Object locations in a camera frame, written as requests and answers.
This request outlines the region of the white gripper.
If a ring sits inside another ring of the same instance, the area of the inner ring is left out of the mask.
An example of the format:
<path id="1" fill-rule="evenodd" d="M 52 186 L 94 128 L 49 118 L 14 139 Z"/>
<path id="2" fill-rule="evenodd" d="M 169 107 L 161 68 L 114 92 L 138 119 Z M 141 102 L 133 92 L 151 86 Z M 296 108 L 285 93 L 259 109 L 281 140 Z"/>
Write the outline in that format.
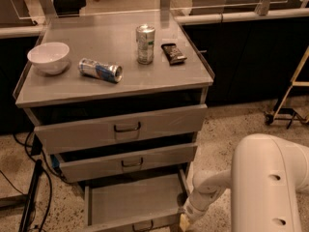
<path id="1" fill-rule="evenodd" d="M 179 229 L 181 232 L 186 232 L 189 228 L 190 223 L 194 223 L 200 219 L 206 212 L 207 208 L 200 209 L 196 208 L 189 198 L 186 199 L 183 205 L 184 214 L 180 215 Z"/>

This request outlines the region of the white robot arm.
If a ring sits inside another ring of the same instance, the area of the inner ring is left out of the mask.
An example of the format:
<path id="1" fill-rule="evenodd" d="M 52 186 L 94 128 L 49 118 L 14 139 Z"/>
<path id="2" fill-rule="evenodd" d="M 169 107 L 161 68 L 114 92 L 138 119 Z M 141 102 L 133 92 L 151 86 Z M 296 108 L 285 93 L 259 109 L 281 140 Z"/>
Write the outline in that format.
<path id="1" fill-rule="evenodd" d="M 232 232 L 302 232 L 296 195 L 309 191 L 309 148 L 268 134 L 247 135 L 230 169 L 199 171 L 192 185 L 182 231 L 229 189 Z"/>

